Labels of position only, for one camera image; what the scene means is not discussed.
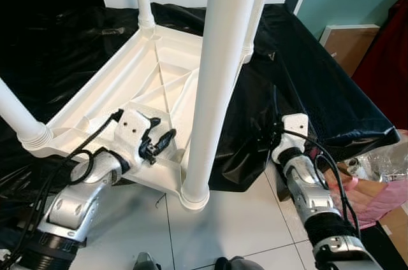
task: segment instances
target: white tile floor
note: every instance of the white tile floor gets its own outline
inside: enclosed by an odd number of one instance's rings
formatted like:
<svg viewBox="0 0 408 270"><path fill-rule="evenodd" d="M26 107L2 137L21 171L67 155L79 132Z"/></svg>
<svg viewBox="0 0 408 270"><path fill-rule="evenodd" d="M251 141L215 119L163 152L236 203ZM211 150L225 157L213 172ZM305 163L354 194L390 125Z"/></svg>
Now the white tile floor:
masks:
<svg viewBox="0 0 408 270"><path fill-rule="evenodd" d="M244 193L212 192L198 214L140 185L113 188L72 270L132 270L147 251L163 270L213 270L218 257L244 256L265 270L313 270L311 245L291 201L277 202L274 167Z"/></svg>

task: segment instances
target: black plastic sheet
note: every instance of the black plastic sheet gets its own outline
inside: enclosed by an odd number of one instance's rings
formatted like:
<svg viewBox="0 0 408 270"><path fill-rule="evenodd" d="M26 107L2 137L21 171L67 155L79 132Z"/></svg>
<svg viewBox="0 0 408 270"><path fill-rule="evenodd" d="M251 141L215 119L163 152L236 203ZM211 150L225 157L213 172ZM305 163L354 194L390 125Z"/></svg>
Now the black plastic sheet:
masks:
<svg viewBox="0 0 408 270"><path fill-rule="evenodd" d="M204 8L152 4L159 25L201 35ZM132 36L137 10L102 7L30 14L6 35L1 78L42 122L55 115ZM273 86L282 113L305 112L310 133L337 160L394 143L387 118L284 6L266 5L255 53L231 99L210 188L243 191L264 170ZM35 159L0 122L0 195L31 202L59 157ZM52 188L61 189L63 173Z"/></svg>

